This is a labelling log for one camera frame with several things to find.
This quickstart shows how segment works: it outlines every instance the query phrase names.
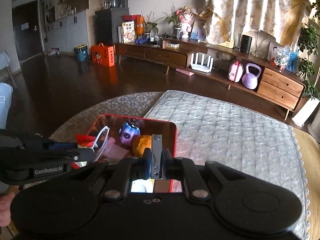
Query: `plastic bag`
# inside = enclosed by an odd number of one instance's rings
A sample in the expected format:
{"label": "plastic bag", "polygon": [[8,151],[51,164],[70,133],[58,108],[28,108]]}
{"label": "plastic bag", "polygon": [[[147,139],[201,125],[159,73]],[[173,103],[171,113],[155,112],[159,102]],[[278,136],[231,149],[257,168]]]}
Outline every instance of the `plastic bag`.
{"label": "plastic bag", "polygon": [[272,51],[271,64],[285,70],[286,65],[290,60],[291,50],[289,46],[277,47]]}
{"label": "plastic bag", "polygon": [[6,83],[0,83],[0,129],[5,129],[7,124],[12,92],[12,86]]}

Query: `wooden drawer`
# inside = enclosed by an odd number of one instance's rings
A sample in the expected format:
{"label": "wooden drawer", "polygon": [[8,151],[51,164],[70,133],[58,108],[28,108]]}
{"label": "wooden drawer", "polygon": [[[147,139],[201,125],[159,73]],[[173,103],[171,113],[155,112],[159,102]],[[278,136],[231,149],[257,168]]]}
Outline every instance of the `wooden drawer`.
{"label": "wooden drawer", "polygon": [[116,55],[144,58],[144,47],[142,46],[116,43],[115,48]]}
{"label": "wooden drawer", "polygon": [[297,98],[300,97],[301,92],[303,91],[303,85],[268,68],[264,69],[261,80],[280,88],[281,90],[284,90]]}
{"label": "wooden drawer", "polygon": [[282,105],[287,106],[291,109],[294,109],[299,100],[299,98],[289,94],[288,92],[283,91],[263,81],[260,81],[257,93],[264,95],[265,97],[281,103]]}
{"label": "wooden drawer", "polygon": [[155,59],[159,62],[171,63],[187,67],[188,56],[178,52],[171,52],[161,49],[146,48],[146,58]]}

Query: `orange gift bag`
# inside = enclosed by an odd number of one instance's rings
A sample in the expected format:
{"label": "orange gift bag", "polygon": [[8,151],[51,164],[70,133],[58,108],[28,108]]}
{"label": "orange gift bag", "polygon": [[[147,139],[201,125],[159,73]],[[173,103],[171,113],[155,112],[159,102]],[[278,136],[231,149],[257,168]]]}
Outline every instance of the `orange gift bag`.
{"label": "orange gift bag", "polygon": [[91,47],[92,62],[112,67],[115,65],[113,46],[104,46],[103,43]]}

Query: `paper sign on door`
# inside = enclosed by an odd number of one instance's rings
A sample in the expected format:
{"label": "paper sign on door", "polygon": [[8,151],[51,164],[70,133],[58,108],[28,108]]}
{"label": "paper sign on door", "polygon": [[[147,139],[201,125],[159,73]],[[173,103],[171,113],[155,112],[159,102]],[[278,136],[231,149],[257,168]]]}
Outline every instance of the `paper sign on door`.
{"label": "paper sign on door", "polygon": [[24,24],[21,24],[21,30],[26,30],[29,28],[29,23],[24,23]]}

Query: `quilted mattress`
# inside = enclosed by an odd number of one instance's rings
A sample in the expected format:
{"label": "quilted mattress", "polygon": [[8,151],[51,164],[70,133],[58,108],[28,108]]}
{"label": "quilted mattress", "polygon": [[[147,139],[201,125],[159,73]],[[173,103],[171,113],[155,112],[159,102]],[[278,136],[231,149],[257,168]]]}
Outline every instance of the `quilted mattress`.
{"label": "quilted mattress", "polygon": [[[294,192],[303,211],[294,233],[308,240],[308,189],[292,127],[244,107],[169,90],[146,118],[177,125],[176,157],[214,160]],[[180,191],[174,183],[173,191]]]}

